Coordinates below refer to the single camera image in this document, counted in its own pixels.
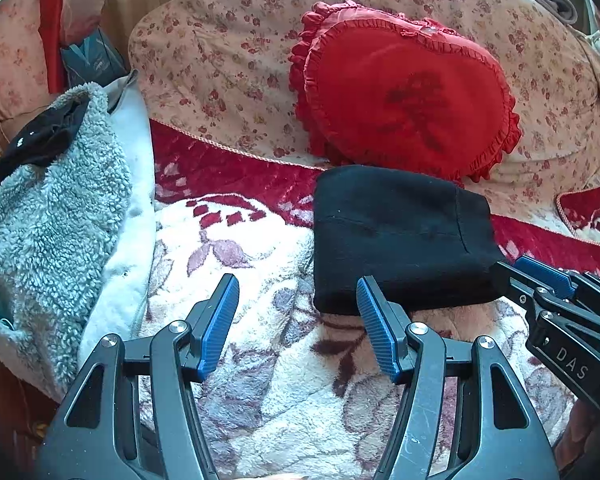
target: silver bolt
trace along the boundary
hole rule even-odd
[[[100,344],[104,348],[110,348],[118,344],[118,336],[115,334],[107,334],[100,340]]]
[[[179,334],[180,332],[184,332],[187,329],[187,322],[183,320],[173,321],[169,325],[169,331],[174,334]]]
[[[478,338],[478,345],[480,345],[482,348],[493,348],[494,346],[496,346],[496,342],[489,337],[488,335],[481,335]]]
[[[424,335],[429,331],[429,327],[424,323],[416,321],[415,323],[411,323],[409,325],[409,330],[411,330],[411,332],[413,332],[414,334]]]

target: black cloth with white logo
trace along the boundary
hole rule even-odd
[[[89,100],[72,100],[59,108],[48,108],[33,118],[9,143],[0,157],[0,184],[17,167],[49,166],[73,142]]]
[[[485,303],[504,257],[486,199],[407,171],[344,166],[317,179],[315,307],[358,316],[356,284],[372,275],[405,310]]]

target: red ruffle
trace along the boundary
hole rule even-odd
[[[323,28],[323,22],[334,12],[345,9],[363,9],[371,10],[377,19],[352,19],[337,22],[327,31],[323,31],[320,38],[317,38],[318,32]],[[402,27],[396,23],[396,16],[392,16],[380,10],[367,9],[351,0],[346,0],[342,4],[328,5],[323,2],[317,2],[310,12],[302,17],[304,30],[300,34],[300,41],[293,47],[289,61],[292,66],[289,73],[290,88],[298,93],[298,102],[296,104],[296,116],[302,122],[304,129],[310,134],[310,151],[317,156],[327,157],[333,164],[348,164],[356,162],[355,156],[351,158],[345,156],[330,139],[336,139],[342,136],[342,132],[335,132],[331,128],[328,114],[322,108],[320,99],[317,95],[317,83],[315,74],[320,64],[320,58],[324,45],[332,41],[341,31],[347,27],[365,27],[384,30],[392,30],[404,37],[411,38],[419,44],[425,46],[431,51],[440,54],[455,54],[466,56],[478,60],[484,66],[488,67],[494,74],[497,84],[502,93],[502,126],[497,132],[493,133],[493,139],[486,149],[480,150],[468,168],[445,168],[444,171],[435,174],[448,180],[459,181],[462,177],[468,176],[474,182],[478,182],[480,177],[488,179],[491,168],[502,161],[502,152],[511,153],[517,145],[522,133],[518,127],[519,115],[514,111],[516,103],[515,98],[510,94],[509,85],[495,58],[476,45],[476,49],[469,48],[466,45],[453,44],[448,42],[449,36],[462,38],[456,31],[444,27],[440,23],[431,19],[413,21],[405,19],[403,14],[398,18],[405,21]],[[427,34],[431,29],[435,34]],[[308,93],[314,96],[308,99]],[[426,171],[426,173],[438,173],[438,171]]]

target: heart-shaped pillow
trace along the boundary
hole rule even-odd
[[[520,140],[502,68],[454,30],[350,0],[302,23],[289,80],[314,155],[477,182]]]

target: blue gripper pad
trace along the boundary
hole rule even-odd
[[[398,364],[398,341],[382,312],[380,302],[386,304],[385,312],[390,311],[390,307],[376,280],[370,277],[358,280],[356,301],[380,369],[389,376],[392,383],[398,384],[402,373]]]
[[[576,289],[571,285],[571,280],[564,272],[560,272],[560,270],[554,269],[529,256],[520,256],[513,264],[513,267],[547,284],[554,290],[556,297],[561,300],[573,299]]]
[[[222,347],[234,320],[235,309],[238,307],[239,297],[240,285],[238,280],[232,274],[225,274],[206,304],[205,313],[213,311],[210,319],[203,314],[192,329],[192,336],[197,338],[202,323],[200,363],[197,366],[200,382],[204,381],[218,366]]]

